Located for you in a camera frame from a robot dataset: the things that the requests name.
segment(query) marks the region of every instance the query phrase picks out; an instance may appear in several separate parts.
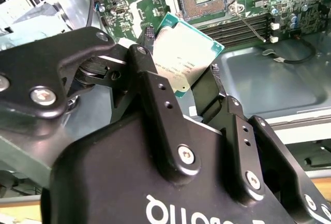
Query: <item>metal rod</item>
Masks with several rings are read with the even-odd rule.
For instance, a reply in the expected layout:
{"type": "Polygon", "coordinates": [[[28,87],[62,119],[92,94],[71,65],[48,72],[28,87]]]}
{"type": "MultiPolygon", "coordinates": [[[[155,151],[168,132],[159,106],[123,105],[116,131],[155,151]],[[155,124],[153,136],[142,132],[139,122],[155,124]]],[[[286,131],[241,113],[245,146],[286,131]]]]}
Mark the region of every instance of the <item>metal rod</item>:
{"type": "Polygon", "coordinates": [[[252,32],[259,38],[259,39],[261,39],[264,43],[266,43],[266,40],[265,40],[265,38],[263,38],[261,35],[259,35],[258,33],[257,33],[257,31],[255,31],[255,29],[250,25],[250,24],[248,24],[237,12],[235,12],[235,14],[236,14],[236,16],[238,16],[239,17],[239,19],[241,19],[242,20],[242,22],[244,22],[244,24],[246,25],[246,26],[248,26],[249,27],[249,29],[251,29],[252,30],[252,32]]]}

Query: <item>motherboard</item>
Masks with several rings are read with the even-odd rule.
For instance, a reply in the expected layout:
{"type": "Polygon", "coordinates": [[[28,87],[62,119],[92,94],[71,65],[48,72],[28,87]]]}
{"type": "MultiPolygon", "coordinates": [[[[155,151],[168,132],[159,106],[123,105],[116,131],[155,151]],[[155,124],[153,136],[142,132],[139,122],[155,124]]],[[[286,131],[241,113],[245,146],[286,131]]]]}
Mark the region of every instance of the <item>motherboard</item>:
{"type": "Polygon", "coordinates": [[[136,40],[157,28],[167,12],[225,48],[275,43],[293,34],[325,30],[331,0],[95,0],[102,25],[118,40],[136,40]]]}

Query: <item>white connector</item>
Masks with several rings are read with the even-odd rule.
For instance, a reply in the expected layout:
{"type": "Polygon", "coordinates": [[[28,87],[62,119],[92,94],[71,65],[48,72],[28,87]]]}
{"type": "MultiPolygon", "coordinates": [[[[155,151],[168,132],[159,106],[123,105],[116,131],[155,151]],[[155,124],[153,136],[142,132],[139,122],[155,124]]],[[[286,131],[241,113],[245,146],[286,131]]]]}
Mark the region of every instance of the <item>white connector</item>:
{"type": "Polygon", "coordinates": [[[271,42],[271,43],[277,43],[278,40],[279,40],[278,37],[274,37],[274,36],[271,36],[271,35],[270,35],[270,42],[271,42]]]}
{"type": "Polygon", "coordinates": [[[280,28],[280,25],[279,25],[279,23],[272,22],[272,23],[270,23],[270,27],[272,30],[278,30],[280,28]]]}

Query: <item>silver screw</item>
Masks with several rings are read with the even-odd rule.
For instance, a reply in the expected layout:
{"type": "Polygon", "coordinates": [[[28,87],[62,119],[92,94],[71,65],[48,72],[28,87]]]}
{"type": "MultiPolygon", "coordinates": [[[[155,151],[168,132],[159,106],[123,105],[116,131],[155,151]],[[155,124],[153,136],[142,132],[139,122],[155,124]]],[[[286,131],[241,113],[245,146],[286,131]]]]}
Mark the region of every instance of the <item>silver screw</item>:
{"type": "Polygon", "coordinates": [[[263,122],[262,119],[259,118],[259,122],[260,122],[260,124],[261,124],[262,127],[265,127],[265,123],[263,122]]]}
{"type": "Polygon", "coordinates": [[[246,171],[246,178],[254,189],[260,189],[261,183],[258,177],[251,171],[246,171]]]}
{"type": "Polygon", "coordinates": [[[146,50],[143,47],[137,47],[137,50],[144,55],[147,54],[146,50]]]}
{"type": "Polygon", "coordinates": [[[97,32],[97,37],[103,41],[108,41],[108,37],[102,32],[97,32]]]}
{"type": "Polygon", "coordinates": [[[191,165],[194,162],[194,153],[187,146],[181,145],[178,148],[178,154],[185,164],[191,165]]]}
{"type": "Polygon", "coordinates": [[[32,101],[42,106],[49,106],[55,103],[56,95],[50,89],[37,88],[30,94],[32,101]]]}
{"type": "Polygon", "coordinates": [[[234,103],[236,106],[239,106],[239,102],[237,101],[237,99],[232,98],[232,101],[233,101],[233,103],[234,103]]]}
{"type": "Polygon", "coordinates": [[[106,7],[104,5],[99,6],[99,12],[104,13],[106,10],[106,7]]]}
{"type": "Polygon", "coordinates": [[[9,85],[8,79],[0,75],[0,92],[8,89],[9,85]]]}
{"type": "Polygon", "coordinates": [[[308,5],[307,5],[307,4],[304,4],[304,5],[301,7],[301,11],[306,12],[307,10],[308,10],[308,5]]]}
{"type": "Polygon", "coordinates": [[[312,200],[312,198],[309,195],[305,195],[305,199],[306,202],[308,203],[308,206],[312,209],[312,210],[317,210],[316,204],[314,203],[314,201],[312,200]]]}
{"type": "Polygon", "coordinates": [[[331,220],[331,213],[330,213],[329,209],[327,208],[327,206],[322,204],[322,210],[325,213],[325,215],[331,220]]]}

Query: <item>capacitor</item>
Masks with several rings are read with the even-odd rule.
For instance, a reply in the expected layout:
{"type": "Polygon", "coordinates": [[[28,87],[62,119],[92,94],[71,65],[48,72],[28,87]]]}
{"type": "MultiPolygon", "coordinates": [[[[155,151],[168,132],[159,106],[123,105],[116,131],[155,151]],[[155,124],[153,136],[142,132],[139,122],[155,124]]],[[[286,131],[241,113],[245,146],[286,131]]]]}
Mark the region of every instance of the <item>capacitor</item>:
{"type": "Polygon", "coordinates": [[[278,10],[277,10],[275,7],[271,7],[271,8],[270,8],[270,13],[271,13],[272,15],[276,15],[276,14],[278,14],[278,10]]]}
{"type": "Polygon", "coordinates": [[[290,14],[289,20],[291,23],[295,23],[297,21],[298,17],[295,14],[290,14]]]}
{"type": "Polygon", "coordinates": [[[306,12],[306,11],[308,11],[308,5],[307,5],[307,4],[302,5],[302,7],[301,7],[301,11],[302,11],[302,12],[306,12]]]}
{"type": "Polygon", "coordinates": [[[295,28],[295,23],[289,22],[288,26],[289,26],[290,29],[294,29],[295,28]]]}

